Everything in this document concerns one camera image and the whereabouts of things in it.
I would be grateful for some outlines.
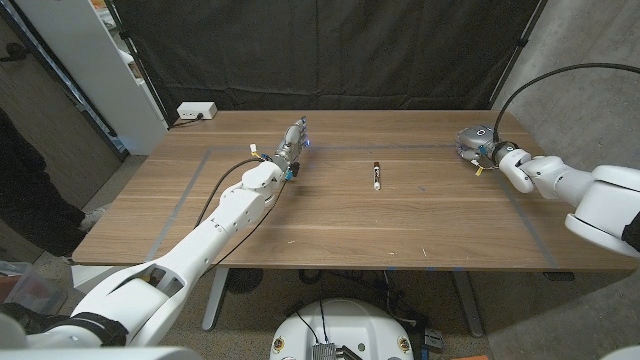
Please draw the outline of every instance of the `sneaker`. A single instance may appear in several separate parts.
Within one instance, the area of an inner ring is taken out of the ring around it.
[[[84,232],[89,232],[93,228],[93,226],[100,220],[102,215],[107,212],[107,208],[110,204],[105,206],[101,206],[97,209],[91,210],[88,213],[85,213],[84,220],[80,223],[79,229]]]

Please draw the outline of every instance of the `table top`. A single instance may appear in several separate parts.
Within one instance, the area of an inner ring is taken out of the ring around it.
[[[73,258],[133,265],[166,254],[193,228],[224,172],[272,154],[307,116],[311,147],[299,157],[269,217],[222,264],[260,268],[612,271],[634,259],[598,248],[564,227],[573,208],[521,194],[498,170],[459,158],[455,134],[493,124],[494,111],[238,111],[173,129],[140,167]],[[510,114],[503,139],[542,154]],[[373,162],[381,186],[373,189]],[[238,182],[245,165],[222,184]],[[230,240],[216,261],[250,229]]]

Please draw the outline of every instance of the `black backdrop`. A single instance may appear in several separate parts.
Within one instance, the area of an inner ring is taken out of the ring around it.
[[[485,109],[537,4],[115,0],[170,117],[183,101],[211,100],[221,110]]]

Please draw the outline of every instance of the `marker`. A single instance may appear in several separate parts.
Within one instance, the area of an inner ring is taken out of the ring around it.
[[[380,163],[373,163],[373,188],[380,190]]]

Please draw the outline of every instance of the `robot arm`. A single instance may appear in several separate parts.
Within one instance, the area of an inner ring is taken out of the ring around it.
[[[532,158],[514,143],[495,144],[491,128],[485,126],[461,131],[456,142],[464,159],[497,164],[518,191],[532,192],[535,185],[544,198],[561,199],[576,207],[565,220],[576,235],[640,258],[640,170],[603,165],[589,173],[566,165],[557,156]]]
[[[169,253],[105,279],[78,304],[71,319],[27,337],[31,348],[156,345],[228,240],[260,220],[273,192],[306,140],[306,118],[285,133],[272,161],[247,171],[229,187],[220,205]]]

